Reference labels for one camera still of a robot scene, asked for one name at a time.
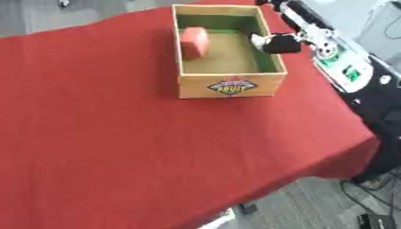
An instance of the wooden box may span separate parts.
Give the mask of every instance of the wooden box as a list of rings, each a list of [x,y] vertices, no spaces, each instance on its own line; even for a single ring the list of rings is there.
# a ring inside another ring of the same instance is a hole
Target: wooden box
[[[272,96],[286,76],[280,55],[257,50],[245,31],[267,36],[258,6],[173,5],[180,98]],[[208,30],[205,57],[183,59],[180,34],[188,27]]]

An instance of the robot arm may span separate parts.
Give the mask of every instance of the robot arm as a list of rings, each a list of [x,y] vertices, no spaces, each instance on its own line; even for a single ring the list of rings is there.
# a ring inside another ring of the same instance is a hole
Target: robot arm
[[[316,55],[324,58],[336,56],[337,45],[331,39],[335,31],[307,5],[296,0],[256,0],[256,5],[269,3],[293,30],[294,34],[273,34],[262,38],[251,34],[251,42],[260,51],[270,54],[297,53],[301,43],[310,45]]]

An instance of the white object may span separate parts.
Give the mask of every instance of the white object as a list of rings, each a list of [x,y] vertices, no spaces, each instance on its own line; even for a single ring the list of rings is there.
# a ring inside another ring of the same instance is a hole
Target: white object
[[[70,0],[58,0],[58,5],[60,5],[62,8],[67,7],[69,4]]]
[[[224,223],[229,222],[234,219],[235,219],[235,212],[233,211],[232,208],[229,208],[226,210],[225,214],[222,217],[220,217],[220,218],[216,219],[215,221],[210,222],[206,225],[203,225],[198,229],[218,229]]]

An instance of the box label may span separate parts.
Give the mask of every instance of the box label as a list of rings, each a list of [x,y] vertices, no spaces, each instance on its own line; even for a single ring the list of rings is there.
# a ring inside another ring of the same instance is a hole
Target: box label
[[[255,83],[251,81],[241,80],[241,79],[228,79],[221,82],[212,84],[208,86],[208,89],[215,90],[217,92],[223,93],[228,96],[233,96],[237,93],[254,89],[258,87]]]

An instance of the cardboard bottom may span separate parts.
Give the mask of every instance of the cardboard bottom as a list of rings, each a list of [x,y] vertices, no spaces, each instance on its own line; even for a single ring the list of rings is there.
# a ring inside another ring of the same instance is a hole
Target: cardboard bottom
[[[183,60],[184,73],[258,73],[252,44],[236,30],[208,30],[209,50],[205,57]]]

